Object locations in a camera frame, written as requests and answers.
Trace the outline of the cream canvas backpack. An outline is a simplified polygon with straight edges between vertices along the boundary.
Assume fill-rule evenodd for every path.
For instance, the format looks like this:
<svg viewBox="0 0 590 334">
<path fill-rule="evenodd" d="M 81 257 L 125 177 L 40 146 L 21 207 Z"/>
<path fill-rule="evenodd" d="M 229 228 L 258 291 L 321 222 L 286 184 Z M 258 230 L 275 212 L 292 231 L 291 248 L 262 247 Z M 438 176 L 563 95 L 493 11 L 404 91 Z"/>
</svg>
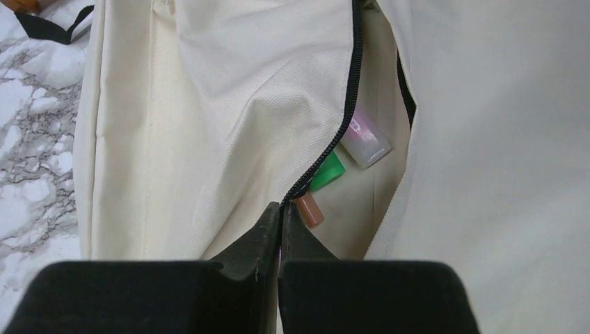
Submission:
<svg viewBox="0 0 590 334">
<path fill-rule="evenodd" d="M 97 1 L 80 261 L 209 260 L 311 192 L 340 260 L 440 262 L 478 333 L 589 332 L 588 1 Z M 340 143 L 356 107 L 390 143 Z"/>
</svg>

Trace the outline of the green marker pen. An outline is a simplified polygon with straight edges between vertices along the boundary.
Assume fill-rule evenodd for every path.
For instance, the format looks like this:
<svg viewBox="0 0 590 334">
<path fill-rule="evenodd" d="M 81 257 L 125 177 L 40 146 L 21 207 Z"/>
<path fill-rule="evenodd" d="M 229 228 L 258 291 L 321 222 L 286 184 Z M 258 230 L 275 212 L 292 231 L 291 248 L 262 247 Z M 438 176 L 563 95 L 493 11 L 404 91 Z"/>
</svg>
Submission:
<svg viewBox="0 0 590 334">
<path fill-rule="evenodd" d="M 331 152 L 320 165 L 316 174 L 312 178 L 309 186 L 311 192 L 315 192 L 324 188 L 332 181 L 335 181 L 343 174 L 345 174 L 346 168 L 338 158 L 335 152 Z"/>
</svg>

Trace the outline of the white pen brown cap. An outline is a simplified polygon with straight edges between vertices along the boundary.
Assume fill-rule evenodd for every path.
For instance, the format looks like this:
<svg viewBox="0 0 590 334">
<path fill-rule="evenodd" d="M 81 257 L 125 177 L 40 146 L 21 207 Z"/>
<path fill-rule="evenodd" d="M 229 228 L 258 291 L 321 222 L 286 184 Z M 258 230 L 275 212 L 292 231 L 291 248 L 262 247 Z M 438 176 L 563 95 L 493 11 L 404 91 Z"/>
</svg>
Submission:
<svg viewBox="0 0 590 334">
<path fill-rule="evenodd" d="M 324 222 L 324 215 L 310 191 L 292 200 L 308 229 L 314 229 Z"/>
</svg>

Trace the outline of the pink highlighter pen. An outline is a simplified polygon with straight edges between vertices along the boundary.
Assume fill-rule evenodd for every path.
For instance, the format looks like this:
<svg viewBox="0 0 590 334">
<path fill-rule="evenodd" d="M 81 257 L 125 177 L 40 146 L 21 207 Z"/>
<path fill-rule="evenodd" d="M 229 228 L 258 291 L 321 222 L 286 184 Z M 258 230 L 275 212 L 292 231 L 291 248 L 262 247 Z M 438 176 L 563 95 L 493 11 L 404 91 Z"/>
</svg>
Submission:
<svg viewBox="0 0 590 334">
<path fill-rule="evenodd" d="M 387 138 L 359 107 L 356 107 L 340 143 L 352 159 L 364 169 L 374 165 L 391 151 Z"/>
</svg>

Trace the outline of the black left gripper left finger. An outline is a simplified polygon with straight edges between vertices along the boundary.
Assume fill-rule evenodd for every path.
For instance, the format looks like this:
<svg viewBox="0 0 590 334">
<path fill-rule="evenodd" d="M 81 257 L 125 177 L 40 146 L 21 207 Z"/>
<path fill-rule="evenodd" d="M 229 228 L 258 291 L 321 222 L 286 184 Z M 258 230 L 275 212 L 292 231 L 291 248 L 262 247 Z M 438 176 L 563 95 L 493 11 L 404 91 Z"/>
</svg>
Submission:
<svg viewBox="0 0 590 334">
<path fill-rule="evenodd" d="M 280 207 L 209 260 L 57 262 L 7 333 L 274 333 Z"/>
</svg>

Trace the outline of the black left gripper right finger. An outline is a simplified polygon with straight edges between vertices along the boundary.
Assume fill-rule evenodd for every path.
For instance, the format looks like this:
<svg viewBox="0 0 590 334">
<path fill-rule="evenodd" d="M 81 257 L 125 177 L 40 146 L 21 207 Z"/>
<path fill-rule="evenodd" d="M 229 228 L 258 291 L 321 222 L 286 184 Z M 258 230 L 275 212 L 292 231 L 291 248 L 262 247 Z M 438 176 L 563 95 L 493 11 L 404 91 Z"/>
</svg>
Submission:
<svg viewBox="0 0 590 334">
<path fill-rule="evenodd" d="M 425 261 L 340 260 L 282 214 L 278 299 L 285 333 L 478 333 L 456 272 Z"/>
</svg>

